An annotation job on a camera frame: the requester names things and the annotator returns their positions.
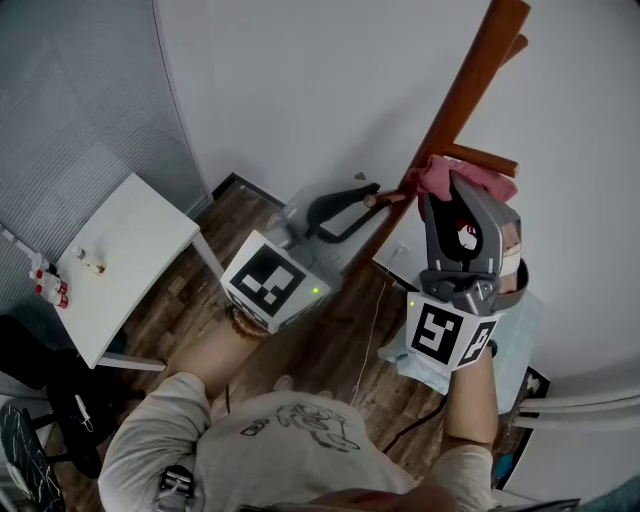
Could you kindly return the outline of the small teal object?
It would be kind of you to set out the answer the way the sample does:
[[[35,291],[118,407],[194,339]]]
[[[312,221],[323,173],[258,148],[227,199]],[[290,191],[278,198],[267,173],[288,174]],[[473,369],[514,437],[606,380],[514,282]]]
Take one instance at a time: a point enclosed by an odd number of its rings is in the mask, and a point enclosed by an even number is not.
[[[501,454],[494,465],[494,477],[492,485],[501,490],[513,471],[514,454]]]

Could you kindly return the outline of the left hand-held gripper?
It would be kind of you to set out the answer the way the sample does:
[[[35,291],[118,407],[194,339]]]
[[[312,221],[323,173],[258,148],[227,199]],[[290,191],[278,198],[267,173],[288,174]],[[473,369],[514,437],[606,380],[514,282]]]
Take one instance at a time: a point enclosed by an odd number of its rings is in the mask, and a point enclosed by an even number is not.
[[[287,220],[252,231],[229,263],[221,285],[232,304],[273,334],[338,291],[340,273],[386,220],[386,208],[364,204],[379,190],[375,182],[303,187],[286,205]]]

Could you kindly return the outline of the red cloth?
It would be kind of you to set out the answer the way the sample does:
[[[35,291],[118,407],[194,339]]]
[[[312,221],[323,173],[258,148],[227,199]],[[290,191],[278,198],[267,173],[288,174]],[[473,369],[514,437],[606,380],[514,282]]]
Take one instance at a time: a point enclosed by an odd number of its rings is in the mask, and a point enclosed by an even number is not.
[[[430,156],[425,168],[410,169],[408,181],[415,186],[418,195],[433,194],[441,201],[448,202],[452,200],[452,176],[468,179],[502,202],[510,200],[518,192],[512,181],[494,171],[438,155]]]

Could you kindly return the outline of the person's right hand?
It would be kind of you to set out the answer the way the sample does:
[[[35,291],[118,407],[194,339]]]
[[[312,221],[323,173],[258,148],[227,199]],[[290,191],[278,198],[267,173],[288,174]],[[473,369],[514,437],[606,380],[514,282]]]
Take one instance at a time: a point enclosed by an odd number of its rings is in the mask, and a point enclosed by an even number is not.
[[[521,263],[522,244],[515,223],[501,227],[502,266],[500,272],[500,294],[517,290],[517,271]]]

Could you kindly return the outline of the black office chair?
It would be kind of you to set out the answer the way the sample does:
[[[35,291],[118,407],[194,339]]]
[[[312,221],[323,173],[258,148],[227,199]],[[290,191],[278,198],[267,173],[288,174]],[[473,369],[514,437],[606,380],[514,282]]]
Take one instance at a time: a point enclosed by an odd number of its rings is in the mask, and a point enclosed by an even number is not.
[[[138,395],[105,370],[89,368],[77,352],[46,347],[9,315],[0,315],[0,372],[46,392],[52,412],[31,424],[35,430],[53,423],[59,427],[66,452],[51,460],[70,461],[86,477],[97,478],[102,468],[97,447],[117,430],[116,416]],[[79,422],[75,394],[91,415],[93,433]]]

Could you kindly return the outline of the black framed picture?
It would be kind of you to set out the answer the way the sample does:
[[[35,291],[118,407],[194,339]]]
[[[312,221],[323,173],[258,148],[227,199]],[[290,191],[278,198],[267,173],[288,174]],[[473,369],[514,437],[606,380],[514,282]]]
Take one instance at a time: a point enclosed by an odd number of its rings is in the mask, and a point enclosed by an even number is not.
[[[545,398],[550,387],[550,381],[534,368],[528,366],[523,378],[517,402],[529,398]]]

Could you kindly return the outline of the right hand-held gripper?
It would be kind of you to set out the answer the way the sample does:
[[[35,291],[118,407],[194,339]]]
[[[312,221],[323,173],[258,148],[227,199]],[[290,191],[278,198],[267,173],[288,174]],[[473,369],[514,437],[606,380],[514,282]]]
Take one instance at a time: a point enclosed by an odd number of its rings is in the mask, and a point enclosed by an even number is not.
[[[490,280],[475,277],[461,292],[446,293],[442,302],[432,295],[411,293],[407,298],[405,347],[411,356],[435,370],[458,370],[474,364],[502,317],[524,296],[529,283],[521,242],[506,255],[503,227],[513,224],[521,239],[519,214],[484,188],[454,174],[451,185],[475,221],[477,243],[468,259],[459,241],[458,221],[464,220],[455,201],[423,196],[427,261],[430,270],[465,269],[477,274],[513,274],[517,288],[501,294]]]

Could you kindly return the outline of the wooden coat rack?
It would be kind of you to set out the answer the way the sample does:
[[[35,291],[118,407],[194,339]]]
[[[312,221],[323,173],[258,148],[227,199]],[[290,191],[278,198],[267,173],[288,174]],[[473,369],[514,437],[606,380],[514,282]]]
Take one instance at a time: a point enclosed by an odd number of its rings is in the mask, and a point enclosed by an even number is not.
[[[347,266],[349,276],[359,272],[378,252],[411,206],[417,190],[417,171],[433,155],[453,157],[514,178],[518,164],[512,160],[457,143],[457,137],[482,99],[497,72],[528,45],[521,29],[530,6],[524,0],[491,0],[473,43],[427,134],[397,190],[400,199],[387,220]]]

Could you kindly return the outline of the white table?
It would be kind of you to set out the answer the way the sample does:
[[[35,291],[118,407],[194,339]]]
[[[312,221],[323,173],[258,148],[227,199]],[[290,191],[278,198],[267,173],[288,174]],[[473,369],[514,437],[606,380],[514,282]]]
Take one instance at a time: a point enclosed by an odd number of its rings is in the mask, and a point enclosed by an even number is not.
[[[73,254],[80,246],[103,263],[96,275]],[[159,360],[108,350],[125,321],[174,260],[193,246],[216,278],[224,269],[199,226],[135,174],[127,177],[83,225],[56,263],[69,285],[56,312],[86,365],[161,372]]]

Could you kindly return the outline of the person's left forearm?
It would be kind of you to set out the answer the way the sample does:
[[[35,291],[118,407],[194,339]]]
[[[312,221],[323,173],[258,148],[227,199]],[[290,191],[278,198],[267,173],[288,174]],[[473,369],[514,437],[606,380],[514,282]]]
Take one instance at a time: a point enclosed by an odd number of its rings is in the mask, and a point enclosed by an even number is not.
[[[179,349],[169,374],[187,373],[204,385],[205,396],[214,401],[231,383],[236,372],[265,336],[251,336],[230,319],[224,319],[195,341]]]

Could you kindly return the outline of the small clear bottle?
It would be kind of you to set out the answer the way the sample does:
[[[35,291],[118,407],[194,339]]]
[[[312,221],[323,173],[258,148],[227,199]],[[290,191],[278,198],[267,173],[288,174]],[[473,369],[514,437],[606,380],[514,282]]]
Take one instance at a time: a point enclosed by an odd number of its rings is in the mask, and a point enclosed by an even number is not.
[[[74,246],[72,249],[73,254],[76,258],[83,264],[83,266],[96,275],[103,275],[106,267],[103,263],[98,261],[92,254],[90,254],[86,249],[80,246]]]

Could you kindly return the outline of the black marble round table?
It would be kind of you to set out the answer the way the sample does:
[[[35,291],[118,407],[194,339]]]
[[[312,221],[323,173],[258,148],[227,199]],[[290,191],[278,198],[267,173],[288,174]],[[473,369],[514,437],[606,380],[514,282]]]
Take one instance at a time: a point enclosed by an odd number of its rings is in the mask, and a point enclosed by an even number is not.
[[[63,493],[26,412],[0,408],[0,443],[11,479],[35,512],[66,512]]]

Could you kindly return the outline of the person's grey printed shirt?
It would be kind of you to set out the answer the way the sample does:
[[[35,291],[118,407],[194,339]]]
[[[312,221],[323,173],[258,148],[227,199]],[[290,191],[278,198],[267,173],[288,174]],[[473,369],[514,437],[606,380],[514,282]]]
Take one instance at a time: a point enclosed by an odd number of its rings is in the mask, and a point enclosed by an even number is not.
[[[187,503],[157,501],[171,465],[193,474]],[[344,402],[273,391],[216,421],[202,382],[179,373],[124,421],[98,487],[105,512],[490,512],[492,465],[491,449],[440,448],[417,481]]]

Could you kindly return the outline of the light blue floral covered box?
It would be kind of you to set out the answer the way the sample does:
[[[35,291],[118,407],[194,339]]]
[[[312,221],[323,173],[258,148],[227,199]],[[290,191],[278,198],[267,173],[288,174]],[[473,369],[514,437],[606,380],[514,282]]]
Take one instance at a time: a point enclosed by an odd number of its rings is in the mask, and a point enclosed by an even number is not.
[[[526,291],[519,303],[502,317],[492,334],[498,347],[493,367],[500,414],[509,412],[516,403],[533,348],[541,337],[542,319],[543,302]],[[391,342],[378,349],[378,356],[394,364],[399,375],[446,394],[450,371],[432,369],[418,356],[410,355],[405,347],[405,335],[406,325],[403,325]]]

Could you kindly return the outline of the person's right forearm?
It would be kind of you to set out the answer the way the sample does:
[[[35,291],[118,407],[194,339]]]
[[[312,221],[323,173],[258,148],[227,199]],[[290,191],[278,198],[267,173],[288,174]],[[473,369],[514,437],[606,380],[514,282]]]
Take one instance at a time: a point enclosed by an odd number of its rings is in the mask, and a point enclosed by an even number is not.
[[[441,452],[462,446],[490,450],[496,439],[498,420],[493,350],[487,345],[473,364],[455,370],[451,376]]]

